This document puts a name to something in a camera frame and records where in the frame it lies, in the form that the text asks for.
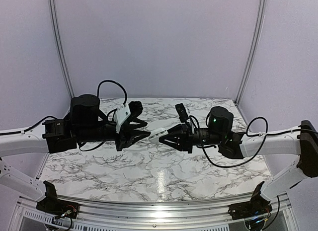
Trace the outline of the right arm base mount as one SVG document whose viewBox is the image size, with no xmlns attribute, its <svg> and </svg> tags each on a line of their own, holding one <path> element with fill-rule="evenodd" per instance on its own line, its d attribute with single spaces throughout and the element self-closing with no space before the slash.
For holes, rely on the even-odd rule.
<svg viewBox="0 0 318 231">
<path fill-rule="evenodd" d="M 261 188 L 265 182 L 259 183 L 249 201 L 229 205 L 228 214 L 233 220 L 246 219 L 272 211 L 270 201 L 261 197 Z"/>
</svg>

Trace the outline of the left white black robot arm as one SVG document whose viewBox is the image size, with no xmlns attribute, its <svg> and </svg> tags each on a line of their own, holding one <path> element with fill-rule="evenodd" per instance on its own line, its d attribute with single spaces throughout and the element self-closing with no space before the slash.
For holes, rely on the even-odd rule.
<svg viewBox="0 0 318 231">
<path fill-rule="evenodd" d="M 56 154 L 79 148 L 90 142 L 115 143 L 117 151 L 148 137 L 138 117 L 143 111 L 139 101 L 119 106 L 110 121 L 100 110 L 100 99 L 84 94 L 71 99 L 69 113 L 62 119 L 47 116 L 28 128 L 0 132 L 0 156 L 42 153 Z"/>
</svg>

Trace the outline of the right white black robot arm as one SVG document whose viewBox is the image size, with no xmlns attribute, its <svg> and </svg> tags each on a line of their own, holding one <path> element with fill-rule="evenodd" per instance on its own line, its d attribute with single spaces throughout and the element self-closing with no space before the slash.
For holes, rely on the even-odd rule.
<svg viewBox="0 0 318 231">
<path fill-rule="evenodd" d="M 310 121 L 304 120 L 299 126 L 275 132 L 233 132 L 234 116 L 224 107 L 211 108 L 204 128 L 194 116 L 187 114 L 183 104 L 176 105 L 176 110 L 180 124 L 153 132 L 152 141 L 188 153 L 192 153 L 193 146 L 202 150 L 217 147 L 226 158 L 247 158 L 248 161 L 261 154 L 296 155 L 296 160 L 289 166 L 257 186 L 256 196 L 246 204 L 246 211 L 251 215 L 257 215 L 265 208 L 265 200 L 270 201 L 301 181 L 318 176 L 318 133 Z"/>
</svg>

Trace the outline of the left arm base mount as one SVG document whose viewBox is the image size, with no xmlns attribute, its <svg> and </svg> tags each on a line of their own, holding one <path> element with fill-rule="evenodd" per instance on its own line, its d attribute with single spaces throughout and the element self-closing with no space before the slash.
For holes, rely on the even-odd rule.
<svg viewBox="0 0 318 231">
<path fill-rule="evenodd" d="M 67 213 L 66 216 L 75 219 L 78 215 L 79 203 L 59 199 L 52 183 L 44 181 L 43 184 L 45 186 L 44 198 L 37 202 L 36 209 L 60 218 L 64 213 L 70 211 L 71 213 Z"/>
</svg>

